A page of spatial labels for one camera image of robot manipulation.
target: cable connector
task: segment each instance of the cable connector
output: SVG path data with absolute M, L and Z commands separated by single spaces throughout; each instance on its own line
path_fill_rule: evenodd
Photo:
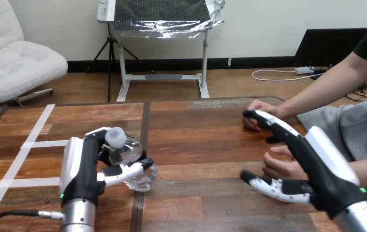
M 296 74 L 307 74 L 307 73 L 312 73 L 314 72 L 314 67 L 300 67 L 300 68 L 295 68 L 294 69 L 296 71 Z
M 49 218 L 52 220 L 62 220 L 64 214 L 57 211 L 38 211 L 38 215 L 40 218 Z

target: black monitor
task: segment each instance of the black monitor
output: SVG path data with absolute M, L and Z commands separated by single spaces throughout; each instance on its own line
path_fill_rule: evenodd
M 336 65 L 361 41 L 367 28 L 308 29 L 294 57 L 293 66 Z

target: white armchair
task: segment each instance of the white armchair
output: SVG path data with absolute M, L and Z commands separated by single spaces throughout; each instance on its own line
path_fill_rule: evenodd
M 24 34 L 8 0 L 0 0 L 0 103 L 26 100 L 47 89 L 23 93 L 63 76 L 68 70 L 63 56 L 48 47 L 24 41 Z

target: white wall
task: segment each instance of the white wall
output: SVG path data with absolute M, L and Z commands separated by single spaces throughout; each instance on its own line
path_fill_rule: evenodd
M 92 60 L 106 41 L 97 2 L 10 0 L 25 39 L 67 60 Z M 367 27 L 367 0 L 226 0 L 225 19 L 209 34 L 209 57 L 293 56 L 306 29 Z M 201 40 L 134 38 L 125 46 L 140 59 L 201 58 Z

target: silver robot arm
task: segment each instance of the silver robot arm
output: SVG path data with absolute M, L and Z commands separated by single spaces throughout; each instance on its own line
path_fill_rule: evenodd
M 105 187 L 127 181 L 144 173 L 153 160 L 141 157 L 128 165 L 114 165 L 102 149 L 104 135 L 110 128 L 100 128 L 85 135 L 84 139 L 71 138 L 64 149 L 59 191 L 63 217 L 61 232 L 93 232 L 98 197 Z M 107 165 L 97 173 L 97 162 Z
M 367 198 L 343 155 L 318 127 L 303 137 L 284 121 L 262 111 L 245 111 L 261 128 L 287 144 L 308 174 L 305 180 L 274 180 L 243 171 L 241 178 L 259 192 L 291 203 L 311 203 L 326 211 L 343 231 L 367 232 Z

